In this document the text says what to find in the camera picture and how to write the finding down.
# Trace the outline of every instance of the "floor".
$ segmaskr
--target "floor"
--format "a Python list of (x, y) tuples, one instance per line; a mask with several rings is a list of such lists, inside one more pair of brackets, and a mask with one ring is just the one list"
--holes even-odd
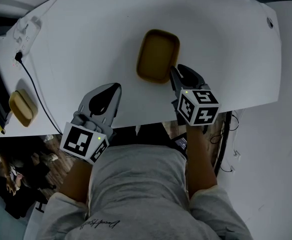
[[(211, 157), (211, 163), (214, 165), (219, 153), (220, 143), (212, 144), (210, 140), (213, 136), (219, 135), (222, 131), (223, 122), (225, 120), (225, 113), (220, 113), (213, 125), (208, 127), (208, 130), (205, 134), (207, 140), (207, 151)], [(186, 132), (186, 127), (178, 126), (177, 121), (169, 121), (163, 123), (167, 133), (170, 138), (173, 139)], [(212, 142), (218, 141), (218, 137), (213, 138)], [(75, 158), (67, 155), (59, 149), (61, 141), (61, 135), (54, 135), (54, 139), (46, 143), (47, 147), (51, 149), (55, 154), (58, 155), (58, 160), (50, 163), (49, 168), (50, 172), (47, 175), (48, 181), (56, 185), (56, 189), (43, 189), (42, 193), (49, 199), (55, 192), (57, 192), (62, 185), (63, 179), (66, 177), (67, 173), (71, 169)], [(34, 162), (38, 162), (38, 156), (33, 155)]]

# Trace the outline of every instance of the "person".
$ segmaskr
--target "person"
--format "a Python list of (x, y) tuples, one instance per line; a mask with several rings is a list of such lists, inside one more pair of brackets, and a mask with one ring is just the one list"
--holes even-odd
[(0, 176), (0, 197), (5, 202), (5, 211), (15, 219), (25, 217), (30, 206), (35, 202), (47, 204), (45, 196), (37, 189), (28, 188), (22, 182), (23, 175), (17, 172), (14, 180), (18, 187), (15, 192), (7, 191), (6, 178)]
[[(40, 163), (34, 166), (31, 156), (37, 153)], [(0, 177), (5, 178), (6, 189), (13, 196), (20, 182), (29, 188), (51, 187), (44, 179), (49, 172), (46, 166), (58, 156), (47, 149), (37, 136), (8, 137), (0, 140)]]
[[(158, 142), (158, 132), (148, 140)], [(167, 145), (112, 146), (93, 167), (76, 160), (48, 201), (37, 239), (251, 240), (217, 185), (201, 128), (187, 125), (187, 141), (188, 192), (186, 158)]]

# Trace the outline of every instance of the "power cord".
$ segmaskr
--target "power cord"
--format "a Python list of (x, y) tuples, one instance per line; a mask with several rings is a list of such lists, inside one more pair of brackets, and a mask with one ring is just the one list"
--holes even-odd
[(220, 169), (223, 170), (226, 173), (231, 173), (233, 171), (232, 169), (231, 170), (224, 170), (224, 169), (222, 169), (222, 167), (220, 167)]
[[(235, 131), (235, 130), (238, 129), (238, 127), (239, 127), (239, 120), (238, 120), (238, 118), (237, 118), (235, 115), (232, 115), (232, 116), (233, 116), (235, 119), (237, 119), (238, 125), (237, 125), (237, 127), (236, 127), (235, 129), (233, 129), (233, 130), (230, 129), (230, 131)], [(218, 144), (218, 143), (222, 140), (223, 135), (224, 135), (224, 130), (222, 130), (221, 134), (218, 134), (218, 135), (214, 135), (214, 136), (212, 136), (211, 139), (210, 139), (210, 143), (211, 143), (211, 144)], [(212, 139), (214, 139), (214, 138), (216, 138), (216, 137), (219, 137), (218, 141), (217, 141), (217, 142), (212, 142)]]
[(30, 74), (28, 73), (27, 69), (25, 68), (24, 64), (22, 63), (21, 58), (22, 58), (22, 53), (21, 53), (21, 52), (17, 52), (17, 53), (16, 53), (16, 56), (15, 56), (15, 60), (18, 61), (18, 62), (22, 65), (22, 67), (23, 67), (24, 70), (26, 71), (27, 75), (29, 76), (29, 78), (30, 78), (30, 80), (31, 80), (31, 83), (32, 83), (32, 85), (34, 86), (34, 89), (35, 89), (35, 92), (36, 92), (37, 98), (38, 98), (38, 100), (39, 100), (39, 103), (40, 103), (42, 109), (44, 110), (46, 116), (48, 117), (49, 121), (50, 121), (51, 124), (55, 127), (56, 131), (57, 131), (60, 135), (62, 135), (62, 132), (61, 132), (61, 131), (55, 126), (55, 124), (53, 123), (53, 121), (50, 119), (50, 117), (49, 117), (49, 115), (48, 115), (48, 113), (47, 113), (47, 111), (46, 111), (44, 105), (42, 104), (42, 102), (41, 102), (41, 100), (40, 100), (40, 97), (39, 97), (39, 95), (38, 95), (38, 92), (37, 92), (36, 86), (35, 86), (35, 84), (34, 84), (34, 81), (32, 80), (32, 78), (31, 78)]

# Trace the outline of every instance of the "wall outlet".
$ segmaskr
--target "wall outlet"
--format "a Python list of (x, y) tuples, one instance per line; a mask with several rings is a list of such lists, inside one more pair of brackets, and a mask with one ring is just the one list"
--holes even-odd
[(230, 170), (231, 170), (232, 174), (235, 175), (236, 170), (235, 170), (235, 168), (233, 166), (230, 166)]
[(14, 52), (11, 56), (11, 64), (14, 68), (20, 69), (20, 63), (15, 60), (16, 53), (19, 52), (18, 48), (14, 49)]
[(234, 157), (240, 161), (241, 155), (237, 150), (234, 150)]

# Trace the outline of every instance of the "wooden tray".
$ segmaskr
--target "wooden tray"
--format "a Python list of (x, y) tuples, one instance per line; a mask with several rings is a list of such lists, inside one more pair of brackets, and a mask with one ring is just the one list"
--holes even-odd
[(38, 114), (38, 108), (24, 89), (11, 94), (9, 106), (18, 121), (25, 127), (28, 127)]
[(140, 48), (137, 74), (146, 81), (166, 83), (170, 79), (170, 67), (176, 65), (179, 47), (179, 39), (174, 34), (158, 29), (148, 31)]

